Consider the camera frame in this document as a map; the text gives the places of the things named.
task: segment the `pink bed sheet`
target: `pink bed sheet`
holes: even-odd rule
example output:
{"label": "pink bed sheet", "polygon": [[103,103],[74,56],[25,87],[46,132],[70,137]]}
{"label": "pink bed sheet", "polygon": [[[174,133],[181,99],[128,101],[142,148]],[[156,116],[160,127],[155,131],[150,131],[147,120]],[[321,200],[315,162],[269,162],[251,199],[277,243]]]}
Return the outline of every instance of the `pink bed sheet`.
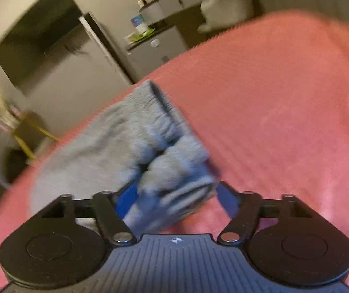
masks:
{"label": "pink bed sheet", "polygon": [[[271,14],[150,77],[189,120],[221,179],[265,198],[296,194],[349,237],[348,25],[299,12]],[[0,244],[29,217],[38,167],[0,203]],[[227,222],[212,198],[168,232],[216,236]]]}

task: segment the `bed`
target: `bed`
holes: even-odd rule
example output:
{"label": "bed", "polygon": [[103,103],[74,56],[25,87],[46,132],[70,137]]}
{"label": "bed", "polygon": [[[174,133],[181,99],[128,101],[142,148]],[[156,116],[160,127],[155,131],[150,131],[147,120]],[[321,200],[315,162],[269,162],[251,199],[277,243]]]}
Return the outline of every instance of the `bed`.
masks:
{"label": "bed", "polygon": [[[183,112],[220,179],[264,198],[293,193],[349,237],[349,25],[302,12],[268,14],[149,77]],[[40,162],[27,169],[2,199],[0,244],[29,218],[39,169]],[[165,232],[216,237],[228,221],[213,197]]]}

